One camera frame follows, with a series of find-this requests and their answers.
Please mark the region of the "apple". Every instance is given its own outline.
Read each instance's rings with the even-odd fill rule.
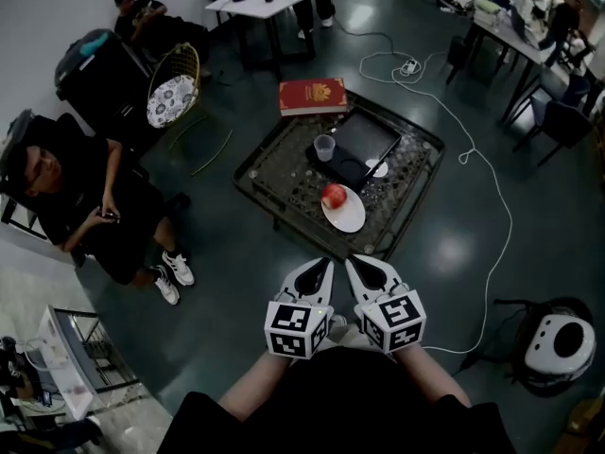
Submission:
[[[326,208],[339,208],[347,200],[347,191],[338,183],[330,183],[321,192],[321,202]]]

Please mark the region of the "round white object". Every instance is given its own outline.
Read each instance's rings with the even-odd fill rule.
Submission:
[[[147,103],[147,121],[153,128],[165,128],[184,114],[198,98],[191,76],[176,76],[158,87]]]
[[[374,168],[376,165],[378,164],[378,160],[371,158],[370,160],[366,160],[366,166],[369,169]],[[387,162],[382,162],[382,164],[380,164],[380,166],[374,171],[374,174],[372,175],[374,178],[382,178],[385,175],[387,175],[387,172],[389,171],[389,165],[387,165]]]
[[[323,214],[337,229],[353,233],[363,227],[366,222],[366,208],[359,196],[348,186],[341,185],[347,192],[347,200],[339,208],[329,209],[322,201]]]
[[[548,314],[540,321],[525,361],[541,374],[572,375],[591,359],[595,347],[595,330],[589,323],[573,316]]]

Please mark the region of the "black shorts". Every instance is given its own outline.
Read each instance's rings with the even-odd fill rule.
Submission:
[[[120,223],[91,229],[86,235],[87,246],[113,280],[126,285],[145,264],[147,244],[165,216],[164,198],[155,186],[137,177],[116,180],[113,199]]]

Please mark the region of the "white cable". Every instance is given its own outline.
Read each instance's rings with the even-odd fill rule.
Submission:
[[[404,56],[404,57],[408,57],[408,61],[402,65],[401,67],[396,67],[395,69],[393,69],[390,73],[390,77],[391,80],[384,80],[384,79],[378,79],[375,78],[373,76],[368,76],[366,74],[363,73],[363,63],[365,61],[367,61],[368,59],[372,59],[374,57],[377,56],[390,56],[390,55],[398,55],[398,56]],[[504,197],[502,196],[502,192],[500,191],[500,184],[498,183],[498,178],[495,174],[495,170],[493,169],[492,164],[489,162],[489,160],[483,155],[483,153],[481,153],[481,151],[479,151],[476,147],[475,147],[475,140],[473,139],[473,136],[471,136],[471,134],[466,131],[466,128],[464,128],[464,125],[462,124],[462,122],[458,119],[458,117],[452,113],[447,106],[445,106],[445,104],[443,104],[436,96],[431,95],[430,93],[424,93],[422,91],[416,91],[415,89],[409,88],[407,87],[409,84],[416,84],[417,82],[420,81],[420,79],[423,78],[424,75],[424,70],[426,69],[426,65],[428,64],[428,62],[430,61],[430,59],[433,56],[437,56],[439,54],[445,54],[445,52],[434,52],[433,54],[430,54],[426,60],[424,61],[424,63],[422,65],[420,65],[419,62],[417,62],[416,60],[414,60],[413,56],[410,56],[409,54],[406,54],[405,52],[398,52],[398,51],[393,51],[393,52],[374,52],[373,54],[370,54],[369,56],[364,57],[361,62],[359,63],[359,74],[366,78],[366,79],[370,79],[370,80],[374,80],[376,82],[383,82],[385,84],[397,84],[401,87],[403,87],[404,89],[408,90],[410,93],[414,93],[420,96],[428,96],[428,97],[432,97],[433,99],[435,99],[439,104],[441,104],[441,106],[444,108],[445,111],[447,111],[454,119],[456,119],[456,121],[458,122],[458,124],[460,125],[460,127],[462,128],[462,130],[464,131],[464,133],[466,134],[466,136],[469,138],[470,142],[471,142],[471,149],[469,149],[468,151],[461,153],[458,157],[458,161],[460,162],[461,165],[466,165],[469,161],[469,156],[472,153],[476,153],[477,155],[479,155],[483,161],[488,165],[488,167],[490,168],[490,170],[492,171],[492,175],[493,175],[493,182],[495,183],[495,188],[498,191],[498,196],[500,197],[500,200],[502,201],[502,204],[504,205],[505,210],[507,211],[507,214],[509,214],[509,233],[507,235],[507,240],[504,243],[504,247],[502,248],[502,252],[500,253],[500,255],[498,256],[497,260],[495,261],[495,263],[493,264],[492,268],[490,269],[490,272],[488,273],[488,277],[487,280],[485,282],[485,294],[483,296],[483,323],[481,325],[481,333],[479,335],[479,339],[476,341],[475,345],[472,348],[469,348],[468,350],[463,350],[463,351],[457,351],[457,350],[449,350],[447,348],[441,348],[440,346],[425,346],[424,349],[426,350],[439,350],[442,352],[446,352],[446,353],[452,353],[455,355],[465,355],[467,353],[471,353],[473,350],[475,350],[477,348],[477,346],[479,346],[479,344],[481,343],[481,341],[483,340],[483,333],[485,332],[485,324],[488,320],[488,292],[490,289],[490,279],[492,279],[492,274],[495,271],[495,269],[498,267],[498,264],[500,264],[500,260],[502,259],[502,256],[504,255],[504,252],[506,251],[506,249],[509,246],[509,242],[510,242],[510,235],[512,234],[512,214],[510,213],[510,209],[509,206],[507,205],[506,201],[504,200]],[[408,72],[406,70],[404,70],[404,67],[406,67],[406,65],[410,62],[410,60],[415,61],[419,67],[415,67],[413,69],[412,72]],[[418,74],[420,72],[420,75],[415,79],[415,80],[411,80],[411,81],[400,81],[397,80],[395,78],[395,73],[399,72],[400,76],[402,76],[403,78],[408,78],[410,76],[414,76],[416,74]]]

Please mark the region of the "clear cup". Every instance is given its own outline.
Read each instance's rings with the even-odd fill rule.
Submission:
[[[332,136],[328,136],[327,134],[320,134],[313,142],[315,152],[318,154],[318,158],[321,162],[329,162],[332,160],[334,147],[336,145],[337,142],[334,140],[334,138]]]

